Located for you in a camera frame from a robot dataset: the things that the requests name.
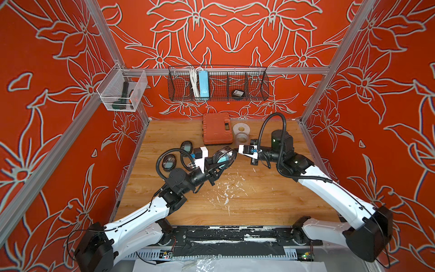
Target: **wire mesh basket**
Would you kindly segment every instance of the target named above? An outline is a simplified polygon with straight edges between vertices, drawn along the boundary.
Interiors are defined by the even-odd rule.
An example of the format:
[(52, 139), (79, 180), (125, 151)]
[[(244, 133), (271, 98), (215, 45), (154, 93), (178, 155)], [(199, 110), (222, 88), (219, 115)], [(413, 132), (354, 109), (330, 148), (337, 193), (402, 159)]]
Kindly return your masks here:
[(115, 64), (97, 87), (101, 101), (109, 111), (136, 111), (148, 85), (144, 70), (139, 77), (126, 76), (125, 71)]
[[(191, 69), (208, 72), (208, 97), (196, 97)], [(264, 101), (269, 97), (266, 67), (253, 66), (170, 66), (168, 93), (172, 101)]]

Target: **orange toolbox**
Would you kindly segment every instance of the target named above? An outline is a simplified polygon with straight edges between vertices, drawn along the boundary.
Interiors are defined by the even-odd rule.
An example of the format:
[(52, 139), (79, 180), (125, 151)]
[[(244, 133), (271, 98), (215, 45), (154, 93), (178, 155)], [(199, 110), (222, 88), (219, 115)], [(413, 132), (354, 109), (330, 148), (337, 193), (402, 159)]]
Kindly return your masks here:
[(227, 112), (202, 115), (202, 138), (205, 145), (232, 144), (230, 116)]

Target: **white tape roll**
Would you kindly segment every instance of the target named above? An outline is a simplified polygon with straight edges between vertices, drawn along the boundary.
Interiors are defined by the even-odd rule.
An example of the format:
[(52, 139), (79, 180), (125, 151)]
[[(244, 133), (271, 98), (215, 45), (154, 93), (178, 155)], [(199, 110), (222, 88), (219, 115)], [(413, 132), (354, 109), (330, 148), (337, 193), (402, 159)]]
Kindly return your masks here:
[(233, 126), (233, 135), (237, 135), (238, 133), (245, 133), (246, 135), (249, 135), (249, 132), (251, 129), (249, 126), (245, 123), (237, 123)]
[(249, 140), (249, 135), (244, 132), (237, 133), (236, 136), (234, 136), (236, 146), (239, 146), (240, 144), (249, 144)]

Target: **blue box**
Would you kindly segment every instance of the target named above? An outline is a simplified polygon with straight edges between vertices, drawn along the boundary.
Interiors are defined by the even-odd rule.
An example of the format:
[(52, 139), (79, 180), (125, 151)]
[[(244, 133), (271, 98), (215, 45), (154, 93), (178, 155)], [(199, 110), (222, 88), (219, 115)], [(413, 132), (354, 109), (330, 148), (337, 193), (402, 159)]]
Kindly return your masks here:
[(199, 94), (200, 97), (210, 97), (210, 93), (208, 91), (208, 72), (207, 71), (199, 71)]

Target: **orange wallpaper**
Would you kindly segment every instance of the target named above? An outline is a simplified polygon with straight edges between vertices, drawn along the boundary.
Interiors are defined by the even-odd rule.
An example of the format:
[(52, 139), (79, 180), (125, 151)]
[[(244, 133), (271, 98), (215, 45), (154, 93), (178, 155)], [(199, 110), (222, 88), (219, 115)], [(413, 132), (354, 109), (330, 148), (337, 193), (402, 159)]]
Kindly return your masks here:
[[(360, 5), (352, 0), (98, 2), (130, 68), (328, 66)], [(148, 115), (157, 119), (200, 118), (211, 111), (228, 111), (232, 118), (262, 119), (276, 110), (296, 118), (321, 76), (292, 75), (287, 81), (284, 77), (271, 79), (273, 91), (265, 102), (227, 104), (171, 102), (167, 79), (154, 76), (149, 77), (151, 88), (142, 102)]]
[[(1, 212), (113, 61), (83, 0), (2, 1), (0, 21)], [(67, 256), (66, 236), (109, 220), (142, 127), (137, 114), (99, 107), (0, 249), (1, 271), (77, 269)], [(69, 248), (77, 246), (77, 239)]]
[(331, 176), (393, 211), (392, 271), (435, 270), (434, 16), (378, 1), (308, 121)]
[(101, 104), (0, 250), (0, 269), (68, 271), (83, 232), (107, 224), (143, 129), (136, 113)]
[(0, 212), (38, 167), (113, 61), (82, 0), (3, 1)]

